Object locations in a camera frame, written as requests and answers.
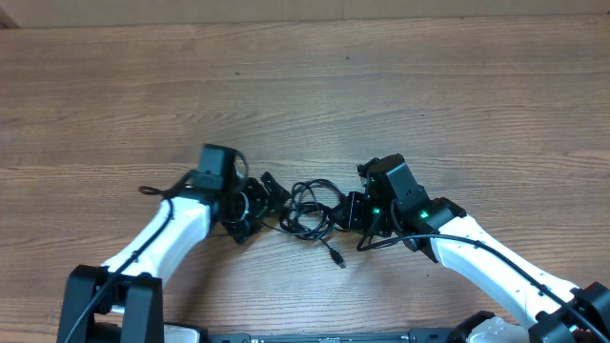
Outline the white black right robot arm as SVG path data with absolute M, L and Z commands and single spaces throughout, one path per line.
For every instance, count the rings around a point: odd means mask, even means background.
M 360 252 L 402 244 L 461 274 L 495 300 L 513 323 L 476 313 L 442 336 L 444 342 L 606 342 L 609 290 L 585 288 L 528 262 L 446 197 L 432 199 L 400 154 L 357 167 L 363 192 L 340 206 L 340 226 L 357 232 Z

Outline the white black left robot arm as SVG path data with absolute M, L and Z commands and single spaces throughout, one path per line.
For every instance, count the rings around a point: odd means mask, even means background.
M 168 322 L 163 290 L 190 250 L 221 224 L 242 244 L 263 217 L 282 211 L 289 193 L 269 174 L 255 179 L 240 151 L 206 144 L 196 169 L 158 196 L 152 221 L 101 266 L 79 265 L 69 275 L 60 342 L 208 342 L 207 330 Z

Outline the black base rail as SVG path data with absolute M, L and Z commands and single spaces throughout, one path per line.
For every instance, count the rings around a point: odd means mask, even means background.
M 164 339 L 169 343 L 444 343 L 465 342 L 476 325 L 495 315 L 479 311 L 454 328 L 414 328 L 392 333 L 316 333 L 257 335 L 208 333 L 206 329 L 166 323 Z

